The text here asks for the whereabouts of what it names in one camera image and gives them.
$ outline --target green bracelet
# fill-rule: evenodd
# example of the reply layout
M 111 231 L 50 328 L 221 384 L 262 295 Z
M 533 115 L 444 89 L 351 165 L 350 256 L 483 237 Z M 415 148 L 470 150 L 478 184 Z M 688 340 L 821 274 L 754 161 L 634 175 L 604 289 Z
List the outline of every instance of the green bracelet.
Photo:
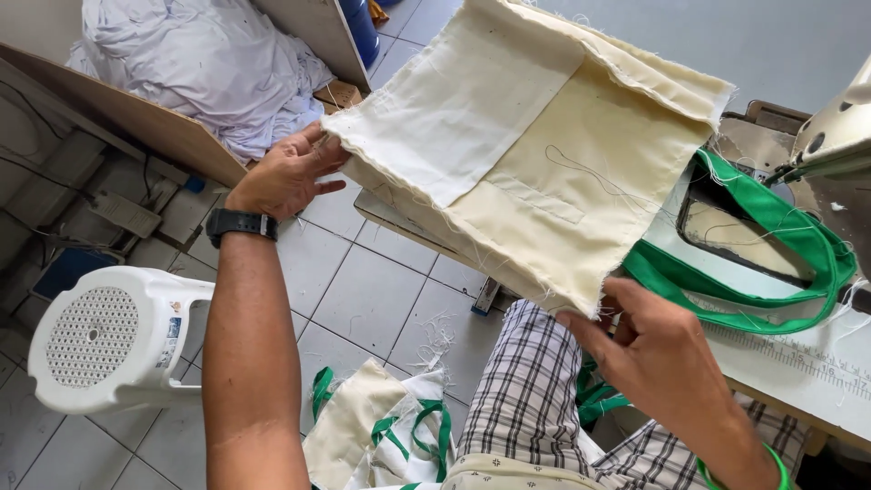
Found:
M 777 462 L 778 469 L 780 469 L 780 485 L 777 487 L 777 490 L 791 490 L 793 484 L 789 479 L 787 467 L 783 466 L 783 461 L 780 460 L 780 457 L 778 457 L 777 453 L 775 453 L 768 444 L 762 443 L 762 445 L 768 450 L 769 453 L 771 453 L 772 458 L 774 458 L 774 461 Z M 708 471 L 705 462 L 699 459 L 698 456 L 696 456 L 696 467 L 699 469 L 699 473 L 701 473 L 702 478 L 705 479 L 705 483 L 708 485 L 708 488 L 710 488 L 711 490 L 724 490 L 723 488 L 718 487 L 717 484 L 713 482 L 713 478 L 711 477 L 711 473 Z

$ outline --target white plastic stool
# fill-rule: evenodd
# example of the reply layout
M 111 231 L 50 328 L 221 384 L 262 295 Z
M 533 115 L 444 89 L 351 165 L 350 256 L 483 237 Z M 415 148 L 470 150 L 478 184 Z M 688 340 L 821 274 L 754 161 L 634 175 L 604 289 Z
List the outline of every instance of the white plastic stool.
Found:
M 30 343 L 28 374 L 39 401 L 69 414 L 199 403 L 199 386 L 170 378 L 191 304 L 212 282 L 157 269 L 95 270 L 57 296 Z

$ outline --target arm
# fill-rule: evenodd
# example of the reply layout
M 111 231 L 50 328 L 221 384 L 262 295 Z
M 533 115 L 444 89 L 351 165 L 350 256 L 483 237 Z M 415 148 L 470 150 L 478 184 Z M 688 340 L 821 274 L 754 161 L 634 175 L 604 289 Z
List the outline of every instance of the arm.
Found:
M 230 193 L 226 208 L 284 220 L 344 182 L 315 183 L 348 157 L 318 152 L 316 123 L 284 139 Z M 203 347 L 206 476 L 212 490 L 308 489 L 300 442 L 300 358 L 275 243 L 251 233 L 221 239 Z
M 614 338 L 594 323 L 557 314 L 603 376 L 672 431 L 733 490 L 776 490 L 780 470 L 733 400 L 693 313 L 629 279 L 608 278 L 603 305 L 622 312 Z

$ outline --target black wristwatch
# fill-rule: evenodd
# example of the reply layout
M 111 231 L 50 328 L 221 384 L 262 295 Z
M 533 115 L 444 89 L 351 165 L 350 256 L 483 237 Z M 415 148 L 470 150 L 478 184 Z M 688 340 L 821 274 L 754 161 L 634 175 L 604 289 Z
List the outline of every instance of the black wristwatch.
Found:
M 206 235 L 212 246 L 220 248 L 220 237 L 228 231 L 246 231 L 278 240 L 278 222 L 268 214 L 214 209 L 206 221 Z

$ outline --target patterned fabric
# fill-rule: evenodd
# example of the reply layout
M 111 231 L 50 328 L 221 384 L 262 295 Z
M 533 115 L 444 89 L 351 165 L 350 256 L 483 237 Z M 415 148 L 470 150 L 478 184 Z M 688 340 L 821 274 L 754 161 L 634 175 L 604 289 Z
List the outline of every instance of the patterned fabric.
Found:
M 702 490 L 695 455 L 651 420 L 604 457 L 590 461 L 577 444 L 575 380 L 581 350 L 553 316 L 526 300 L 505 314 L 459 442 L 459 455 L 484 453 L 589 476 L 608 488 Z M 763 442 L 790 474 L 799 470 L 808 426 L 736 394 Z

